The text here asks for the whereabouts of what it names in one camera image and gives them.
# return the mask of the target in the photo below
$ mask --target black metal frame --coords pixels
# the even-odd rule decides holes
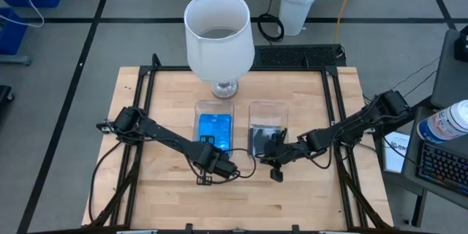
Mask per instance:
[[[137,79],[137,87],[135,89],[135,97],[133,101],[133,106],[138,106],[139,102],[141,100],[141,89],[143,87],[143,81],[144,77],[146,75],[149,75],[149,83],[148,83],[148,88],[146,92],[146,98],[145,98],[145,105],[144,105],[144,110],[148,111],[149,110],[149,105],[151,104],[151,96],[153,92],[153,87],[154,87],[154,78],[155,74],[157,71],[189,71],[191,70],[189,67],[179,67],[179,66],[161,66],[161,63],[159,62],[159,59],[156,57],[156,55],[153,55],[153,65],[152,66],[141,66],[140,71],[138,73],[138,79]],[[335,115],[333,113],[333,104],[331,100],[331,93],[330,93],[330,87],[328,83],[328,75],[331,75],[333,79],[333,85],[336,93],[336,101],[339,109],[339,115],[340,119],[346,118],[346,113],[344,111],[344,102],[343,102],[343,97],[341,94],[341,88],[339,84],[339,78],[338,78],[338,70],[336,67],[257,67],[253,66],[251,71],[298,71],[298,72],[303,72],[303,71],[311,71],[311,72],[320,72],[322,75],[322,84],[323,84],[323,91],[325,95],[325,103],[327,105],[327,113],[328,113],[328,119],[330,121],[330,124],[333,124],[335,121]],[[136,147],[136,152],[135,152],[135,160],[134,162],[140,162],[142,152],[143,152],[143,144],[139,144]],[[121,163],[121,168],[119,171],[119,176],[118,176],[118,185],[119,187],[121,185],[121,182],[123,181],[123,178],[125,178],[126,172],[127,172],[127,167],[129,164],[129,158],[130,158],[130,148],[131,146],[125,146],[124,153],[122,156],[122,163]],[[352,176],[353,181],[356,183],[356,185],[359,187],[359,178],[358,178],[358,171],[355,165],[355,157],[353,152],[348,149],[347,151],[348,154],[348,162],[350,164],[350,175]],[[136,186],[137,186],[137,180],[138,178],[135,178],[135,181],[132,183],[129,191],[129,196],[128,196],[128,203],[127,203],[127,208],[126,208],[126,213],[125,213],[125,218],[124,218],[124,226],[130,227],[131,221],[132,221],[132,212],[133,212],[133,207],[135,204],[135,195],[136,195]],[[350,197],[348,195],[347,191],[347,185],[345,182],[340,178],[339,179],[339,184],[340,184],[340,189],[341,189],[341,196],[343,200],[343,210],[344,210],[344,216],[346,219],[346,225],[347,228],[350,229],[351,227],[355,227],[354,222],[352,220],[352,211],[351,211],[351,206],[350,206]],[[362,205],[358,204],[358,216],[359,216],[359,221],[360,221],[360,227],[368,227],[367,221],[366,221],[366,214],[362,208]],[[120,208],[120,203],[116,205],[114,208],[114,211],[111,216],[110,220],[110,226],[117,226],[118,222],[118,212]],[[187,228],[192,229],[192,226],[190,223],[187,223]],[[295,227],[295,225],[292,226],[293,229],[296,229],[298,233],[304,233],[300,232],[298,229],[298,226]],[[180,232],[180,233],[190,233],[187,232],[187,230],[167,230],[169,232]],[[249,231],[249,233],[261,233],[257,231]]]

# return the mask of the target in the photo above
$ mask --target glass lamp base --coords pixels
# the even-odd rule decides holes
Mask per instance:
[[[231,99],[237,94],[238,82],[237,80],[230,80],[227,82],[214,82],[211,83],[211,91],[217,99]]]

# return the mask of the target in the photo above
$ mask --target clear plastic container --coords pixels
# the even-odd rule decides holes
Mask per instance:
[[[263,152],[274,133],[287,128],[289,108],[282,102],[253,102],[249,106],[249,154]]]
[[[214,137],[214,145],[222,150],[233,147],[234,105],[229,101],[201,100],[195,105],[193,141]]]

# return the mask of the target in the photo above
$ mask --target white lampshade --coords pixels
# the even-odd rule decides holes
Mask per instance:
[[[244,0],[192,0],[184,23],[189,66],[201,80],[233,80],[252,67],[255,49]]]

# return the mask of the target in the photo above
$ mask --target white cable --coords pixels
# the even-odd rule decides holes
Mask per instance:
[[[9,18],[4,17],[3,15],[0,15],[0,18],[3,18],[3,19],[5,19],[5,20],[7,20],[9,22],[12,22],[12,23],[16,23],[18,25],[32,26],[32,27],[35,27],[35,28],[39,28],[39,27],[44,26],[44,17],[41,15],[39,10],[34,6],[34,4],[32,3],[31,0],[28,0],[28,3],[31,5],[32,8],[34,8],[36,13],[41,17],[41,24],[40,25],[34,25],[34,24],[30,24],[30,23],[22,23],[22,22],[14,21],[14,20],[11,20]]]

